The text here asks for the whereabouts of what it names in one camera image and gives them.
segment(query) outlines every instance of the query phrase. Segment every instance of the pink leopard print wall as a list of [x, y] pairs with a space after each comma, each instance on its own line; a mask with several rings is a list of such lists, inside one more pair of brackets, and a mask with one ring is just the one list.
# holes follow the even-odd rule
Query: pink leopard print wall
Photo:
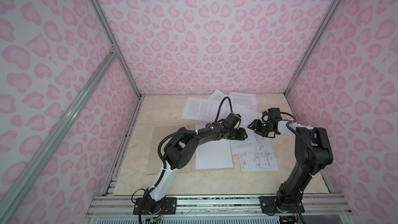
[[344, 0], [288, 98], [327, 128], [325, 173], [359, 224], [398, 220], [397, 24], [397, 0]]
[[0, 200], [109, 50], [87, 0], [0, 0]]
[[135, 103], [115, 61], [10, 224], [82, 223], [92, 197], [101, 192]]
[[284, 92], [331, 0], [99, 0], [141, 93]]

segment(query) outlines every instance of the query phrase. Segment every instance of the metal bracket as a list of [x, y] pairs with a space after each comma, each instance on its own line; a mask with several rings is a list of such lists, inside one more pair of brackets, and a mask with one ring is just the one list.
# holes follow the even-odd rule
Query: metal bracket
[[[281, 211], [279, 211], [276, 208], [274, 196], [258, 197], [258, 199], [260, 200], [260, 207], [261, 207], [261, 211], [263, 212], [263, 214], [273, 214], [273, 213], [280, 214], [280, 213], [282, 213]], [[298, 208], [301, 213], [305, 212], [304, 206], [302, 205], [301, 202], [300, 202]]]
[[[134, 211], [132, 212], [135, 215], [138, 215], [140, 211], [140, 205], [141, 205], [142, 198], [137, 198], [135, 201], [135, 206], [134, 206]], [[177, 209], [177, 198], [176, 197], [164, 197], [162, 199], [162, 205], [164, 205], [164, 213], [163, 214], [176, 214], [176, 209]], [[141, 211], [142, 215], [145, 214], [153, 214], [145, 209]]]

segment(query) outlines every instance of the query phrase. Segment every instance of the wire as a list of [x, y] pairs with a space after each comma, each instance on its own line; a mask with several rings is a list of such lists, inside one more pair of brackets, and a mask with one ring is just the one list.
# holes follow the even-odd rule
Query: wire
[[[202, 131], [202, 132], [198, 132], [198, 134], [204, 134], [204, 133], [207, 133], [207, 132], [210, 132], [212, 129], [208, 129], [208, 130], [205, 130], [205, 131]], [[162, 150], [162, 145], [164, 144], [164, 142], [166, 142], [169, 138], [171, 138], [171, 137], [173, 137], [173, 136], [176, 136], [176, 135], [179, 135], [179, 134], [191, 134], [191, 135], [196, 135], [196, 132], [195, 131], [178, 131], [178, 132], [174, 132], [174, 133], [172, 133], [172, 134], [170, 134], [170, 135], [168, 135], [167, 137], [165, 137], [164, 139], [162, 139], [162, 141], [159, 143], [159, 145], [158, 145], [158, 155], [159, 155], [159, 157], [160, 157], [160, 159], [162, 160], [162, 162], [163, 162], [163, 168], [164, 169], [166, 169], [167, 167], [166, 167], [166, 160], [165, 160], [165, 158], [162, 156], [162, 152], [161, 152], [161, 150]]]
[[132, 196], [131, 196], [131, 202], [134, 203], [134, 204], [136, 204], [136, 202], [132, 200], [132, 197], [133, 197], [133, 196], [135, 195], [135, 193], [137, 193], [137, 191], [139, 191], [139, 190], [143, 190], [143, 191], [145, 192], [145, 189], [137, 189], [137, 190], [132, 194]]
[[296, 132], [296, 130], [294, 130], [293, 128], [291, 128], [290, 127], [290, 124], [291, 123], [293, 123], [293, 121], [289, 121], [289, 122], [287, 122], [286, 123], [286, 127], [291, 131], [291, 132], [293, 132], [295, 135], [296, 135], [296, 137], [298, 137], [307, 147], [308, 147], [308, 149], [311, 151], [311, 153], [312, 153], [312, 156], [314, 157], [314, 168], [312, 169], [312, 172], [310, 173], [310, 176], [314, 176], [315, 174], [316, 174], [316, 171], [318, 170], [318, 158], [316, 157], [316, 153], [315, 153], [315, 151], [314, 151], [314, 148], [312, 148], [312, 146], [309, 144], [309, 143], [307, 143], [306, 141], [305, 141], [305, 139], [298, 133], [298, 132]]
[[288, 113], [288, 112], [281, 112], [281, 114], [286, 114], [286, 115], [292, 117], [293, 120], [296, 120], [296, 118], [293, 115], [291, 115], [290, 113]]
[[162, 214], [164, 213], [164, 209], [165, 209], [165, 206], [164, 206], [164, 204], [163, 204], [163, 205], [162, 205], [162, 211], [160, 212], [160, 214], [159, 214], [158, 216], [156, 216], [156, 217], [152, 217], [151, 220], [155, 220], [155, 219], [161, 217]]
[[300, 208], [299, 208], [299, 203], [298, 203], [298, 202], [296, 202], [296, 207], [297, 207], [298, 216], [300, 217], [300, 220], [301, 220], [302, 224], [307, 224], [307, 222], [305, 222], [304, 218], [303, 218], [302, 215], [301, 215]]
[[[212, 130], [212, 129], [209, 128], [208, 130], [205, 130], [205, 131], [202, 131], [202, 132], [198, 132], [198, 134], [204, 134], [204, 133], [210, 132], [211, 130]], [[160, 181], [161, 181], [162, 178], [163, 178], [164, 172], [166, 171], [166, 168], [167, 168], [166, 160], [165, 160], [165, 158], [162, 156], [162, 152], [161, 152], [161, 150], [162, 150], [162, 145], [163, 145], [164, 142], [166, 142], [169, 138], [171, 138], [171, 137], [173, 137], [173, 136], [176, 136], [176, 135], [179, 135], [179, 134], [191, 134], [191, 135], [196, 135], [196, 132], [195, 132], [195, 131], [178, 131], [178, 132], [174, 132], [174, 133], [172, 133], [172, 134], [167, 135], [167, 137], [165, 137], [164, 139], [162, 139], [162, 141], [159, 143], [159, 146], [158, 146], [158, 155], [159, 155], [160, 159], [161, 159], [162, 162], [163, 162], [163, 168], [164, 168], [164, 169], [162, 170], [162, 173], [160, 174], [160, 177], [159, 177], [159, 179], [156, 181], [156, 183], [154, 184], [154, 186], [151, 187], [150, 189], [147, 188], [148, 191], [145, 192], [144, 195], [142, 196], [142, 203], [141, 203], [141, 205], [140, 205], [140, 210], [139, 210], [139, 214], [138, 214], [138, 220], [139, 220], [140, 224], [142, 224], [141, 212], [142, 212], [142, 209], [143, 209], [143, 207], [144, 207], [144, 200], [148, 197], [149, 193], [150, 193], [151, 191], [153, 191], [153, 190], [155, 189], [156, 186], [159, 185]]]
[[[294, 121], [296, 121], [296, 118], [295, 118], [293, 115], [291, 115], [290, 113], [288, 113], [288, 112], [281, 112], [281, 114], [286, 114], [286, 115], [292, 117]], [[262, 119], [263, 122], [266, 122], [266, 121], [264, 120], [264, 117], [265, 117], [265, 116], [268, 116], [268, 112], [267, 112], [267, 111], [264, 111], [264, 112], [263, 112], [263, 116], [261, 116], [261, 119]]]
[[272, 214], [268, 214], [268, 213], [266, 213], [266, 214], [269, 215], [269, 216], [274, 216], [275, 213], [276, 213], [276, 207], [277, 207], [277, 206], [278, 206], [278, 198], [275, 197], [275, 209], [274, 209], [274, 212], [273, 212]]
[[154, 189], [155, 189], [154, 187], [152, 187], [150, 189], [147, 188], [148, 191], [146, 191], [144, 193], [144, 195], [142, 196], [142, 202], [140, 204], [140, 209], [139, 209], [139, 212], [138, 212], [138, 221], [140, 222], [140, 224], [142, 224], [141, 212], [142, 212], [142, 209], [144, 208], [144, 200], [148, 197], [149, 193], [151, 193], [151, 191], [154, 190]]
[[299, 212], [297, 211], [296, 207], [294, 207], [294, 209], [293, 209], [293, 217], [296, 218], [295, 222], [299, 219]]
[[229, 101], [229, 108], [230, 108], [231, 112], [233, 112], [233, 111], [232, 111], [231, 99], [230, 99], [228, 96], [225, 97], [225, 98], [223, 98], [222, 101], [221, 101], [221, 103], [220, 103], [220, 106], [218, 107], [218, 112], [217, 112], [217, 116], [216, 116], [216, 121], [215, 121], [215, 122], [217, 122], [217, 120], [218, 120], [218, 116], [220, 115], [221, 106], [222, 106], [222, 104], [224, 103], [225, 99], [228, 99], [228, 101]]

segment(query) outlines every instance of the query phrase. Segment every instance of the black cable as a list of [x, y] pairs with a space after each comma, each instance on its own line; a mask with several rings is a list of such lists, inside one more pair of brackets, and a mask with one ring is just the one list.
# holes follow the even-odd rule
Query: black cable
[[231, 112], [233, 112], [233, 111], [232, 111], [231, 99], [230, 99], [228, 96], [225, 97], [225, 98], [223, 98], [222, 101], [221, 101], [221, 103], [220, 103], [220, 106], [218, 107], [218, 112], [217, 112], [217, 116], [216, 116], [216, 121], [215, 121], [215, 122], [217, 122], [218, 116], [220, 115], [221, 106], [222, 106], [222, 104], [224, 103], [225, 99], [228, 99], [228, 101], [229, 101], [229, 108], [231, 109]]
[[266, 213], [266, 214], [269, 215], [269, 216], [274, 216], [276, 214], [276, 207], [277, 206], [278, 206], [278, 198], [275, 197], [275, 209], [274, 209], [274, 212], [272, 214], [268, 214], [268, 213]]
[[[281, 114], [286, 114], [286, 115], [292, 117], [294, 121], [296, 121], [296, 118], [295, 118], [293, 115], [291, 115], [290, 113], [288, 113], [288, 112], [281, 112]], [[264, 117], [265, 117], [265, 116], [268, 116], [268, 112], [266, 112], [266, 111], [264, 112], [263, 116], [261, 116], [261, 120], [262, 120], [263, 122], [266, 122], [266, 121], [264, 120]]]
[[135, 201], [132, 200], [132, 197], [133, 197], [133, 196], [135, 195], [135, 193], [137, 193], [137, 191], [139, 191], [139, 190], [145, 191], [145, 189], [137, 189], [137, 190], [132, 194], [132, 196], [131, 196], [131, 202], [134, 203], [134, 204], [135, 204]]
[[148, 191], [145, 192], [144, 195], [142, 196], [142, 202], [141, 202], [140, 209], [139, 209], [139, 212], [138, 212], [138, 221], [140, 222], [140, 224], [142, 224], [141, 212], [142, 212], [142, 209], [144, 207], [144, 199], [146, 199], [148, 197], [149, 193], [151, 193], [151, 191], [154, 190], [154, 189], [155, 188], [153, 188], [153, 187], [148, 189]]
[[[207, 133], [207, 132], [210, 132], [212, 129], [208, 129], [208, 130], [206, 130], [206, 131], [202, 131], [202, 132], [198, 132], [198, 134], [204, 134], [204, 133]], [[174, 133], [172, 133], [172, 134], [170, 134], [170, 135], [167, 135], [167, 137], [165, 137], [164, 139], [162, 139], [162, 141], [159, 143], [159, 145], [158, 145], [158, 155], [159, 155], [159, 157], [160, 157], [160, 159], [162, 160], [162, 162], [163, 162], [163, 168], [164, 169], [166, 169], [167, 167], [166, 167], [166, 160], [164, 159], [164, 157], [162, 156], [162, 152], [161, 152], [161, 150], [162, 150], [162, 145], [164, 144], [164, 142], [166, 142], [169, 138], [171, 138], [171, 137], [173, 137], [173, 136], [176, 136], [176, 135], [179, 135], [179, 134], [191, 134], [191, 135], [196, 135], [196, 132], [195, 131], [178, 131], [178, 132], [174, 132]]]
[[312, 146], [311, 146], [309, 143], [307, 143], [307, 142], [305, 141], [305, 139], [304, 139], [298, 132], [296, 132], [296, 130], [294, 130], [293, 128], [290, 127], [290, 124], [291, 124], [291, 123], [293, 123], [293, 121], [287, 122], [287, 123], [286, 123], [286, 127], [287, 127], [291, 132], [293, 132], [293, 133], [296, 135], [296, 137], [298, 137], [298, 138], [308, 147], [308, 149], [310, 149], [310, 151], [311, 151], [311, 153], [312, 153], [312, 156], [314, 157], [314, 168], [312, 169], [312, 173], [310, 173], [310, 175], [313, 177], [313, 176], [315, 176], [316, 171], [318, 170], [318, 158], [316, 157], [316, 153], [315, 153], [315, 151], [314, 151], [314, 148], [312, 148]]
[[296, 120], [296, 118], [293, 115], [291, 115], [290, 113], [288, 113], [288, 112], [281, 112], [281, 114], [289, 115], [290, 117], [293, 118], [293, 120]]
[[298, 203], [298, 202], [296, 202], [296, 207], [297, 207], [298, 216], [300, 217], [300, 220], [301, 220], [302, 224], [307, 224], [307, 223], [305, 222], [304, 218], [303, 218], [302, 215], [301, 215], [301, 212], [300, 212], [300, 209], [299, 209], [299, 203]]
[[[210, 132], [211, 130], [212, 130], [212, 129], [209, 128], [208, 130], [205, 130], [205, 131], [202, 131], [202, 132], [198, 132], [198, 134], [204, 134], [204, 133]], [[139, 210], [139, 214], [138, 214], [138, 220], [139, 220], [140, 224], [142, 224], [141, 212], [142, 212], [142, 209], [143, 209], [143, 207], [144, 207], [144, 200], [148, 197], [149, 193], [150, 193], [151, 191], [153, 191], [153, 190], [155, 189], [156, 186], [159, 185], [160, 181], [161, 181], [162, 178], [163, 178], [164, 172], [166, 171], [166, 168], [167, 168], [166, 160], [165, 160], [164, 157], [162, 156], [162, 152], [161, 152], [161, 150], [162, 150], [162, 145], [163, 145], [164, 142], [166, 142], [169, 138], [171, 138], [171, 137], [173, 137], [173, 136], [175, 136], [175, 135], [179, 135], [179, 134], [191, 134], [191, 135], [196, 135], [196, 132], [195, 132], [195, 131], [179, 131], [179, 132], [174, 132], [174, 133], [172, 133], [172, 134], [170, 134], [170, 135], [167, 135], [167, 137], [165, 137], [164, 139], [162, 139], [162, 141], [159, 143], [159, 146], [158, 146], [158, 155], [159, 155], [160, 159], [161, 159], [162, 162], [163, 162], [163, 168], [164, 168], [164, 169], [162, 170], [162, 173], [160, 174], [160, 177], [159, 177], [159, 179], [156, 181], [156, 183], [154, 184], [154, 186], [151, 187], [150, 189], [148, 188], [148, 189], [147, 189], [148, 191], [145, 192], [144, 195], [142, 196], [142, 203], [141, 203], [141, 205], [140, 205], [140, 210]]]

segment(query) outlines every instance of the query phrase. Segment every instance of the cardboard sheet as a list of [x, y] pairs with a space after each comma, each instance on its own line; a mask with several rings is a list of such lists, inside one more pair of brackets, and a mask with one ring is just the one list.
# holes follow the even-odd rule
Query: cardboard sheet
[[[164, 137], [167, 135], [178, 131], [181, 127], [185, 127], [187, 130], [195, 130], [195, 125], [185, 125], [185, 126], [172, 126], [172, 127], [154, 127], [152, 142], [149, 150], [149, 159], [147, 166], [147, 174], [157, 174], [160, 171], [160, 168], [163, 166], [162, 160], [160, 160], [158, 156], [158, 146]], [[166, 146], [167, 142], [164, 142], [162, 146], [162, 154], [163, 148]], [[195, 171], [195, 154], [193, 154], [191, 161], [179, 172], [192, 172]]]

